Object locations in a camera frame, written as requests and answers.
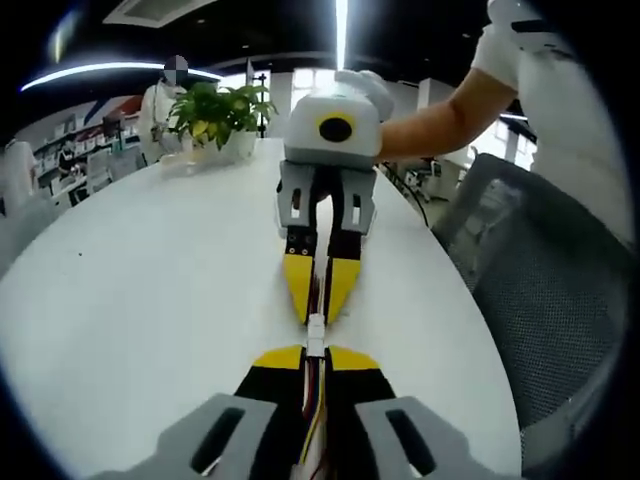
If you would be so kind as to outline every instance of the potted plant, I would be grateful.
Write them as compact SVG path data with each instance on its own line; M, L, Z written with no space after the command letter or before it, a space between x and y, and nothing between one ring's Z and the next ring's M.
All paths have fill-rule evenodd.
M205 156L223 156L226 160L246 159L253 153L258 131L258 119L266 121L272 112L272 102L260 100L264 86L246 85L234 89L200 82L178 96L170 116L177 117L171 129L182 140L191 135L194 147Z

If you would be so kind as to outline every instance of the white pot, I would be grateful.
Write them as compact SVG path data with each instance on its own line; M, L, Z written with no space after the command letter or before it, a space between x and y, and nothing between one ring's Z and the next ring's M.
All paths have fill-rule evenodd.
M249 160L256 146L256 132L233 132L221 150L215 142L205 147L207 160L215 163L236 163Z

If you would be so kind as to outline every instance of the oval table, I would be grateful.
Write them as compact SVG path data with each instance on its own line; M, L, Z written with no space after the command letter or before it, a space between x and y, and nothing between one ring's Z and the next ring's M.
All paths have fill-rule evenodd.
M275 224L282 158L281 141L261 140L244 164L145 168L67 211L1 280L7 382L71 475L132 467L264 351L304 343ZM515 406L481 313L382 175L374 199L358 284L326 343L371 355L474 459L519 474ZM330 204L319 210L326 230Z

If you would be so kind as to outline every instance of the person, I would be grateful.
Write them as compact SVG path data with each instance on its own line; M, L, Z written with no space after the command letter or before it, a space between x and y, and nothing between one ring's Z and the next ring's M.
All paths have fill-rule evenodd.
M182 149L178 138L168 129L176 121L175 118L169 118L171 108L178 95L186 92L180 84L186 79L187 72L188 65L184 58L171 57L158 82L147 88L142 98L136 130L148 164L157 162L167 153Z
M58 152L58 173L60 180L71 175L71 170L76 165L75 152L71 142L66 142Z
M442 103L383 124L380 158L463 148L517 97L538 136L531 171L578 200L633 248L624 159L584 67L524 2L489 0L488 13L492 23L460 86ZM525 24L529 28L518 28Z
M70 141L66 142L58 152L58 173L60 174L60 180L64 180L71 176L74 170L79 172L79 169L86 170L86 163L79 161L75 156L73 143ZM69 201L71 202L71 206L75 207L88 196L89 193L84 187L73 189L69 192Z

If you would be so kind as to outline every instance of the white connector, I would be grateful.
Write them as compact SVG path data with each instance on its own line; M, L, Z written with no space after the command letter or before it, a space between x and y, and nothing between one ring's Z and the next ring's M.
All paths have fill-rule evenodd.
M307 357L324 358L324 315L319 313L309 315Z

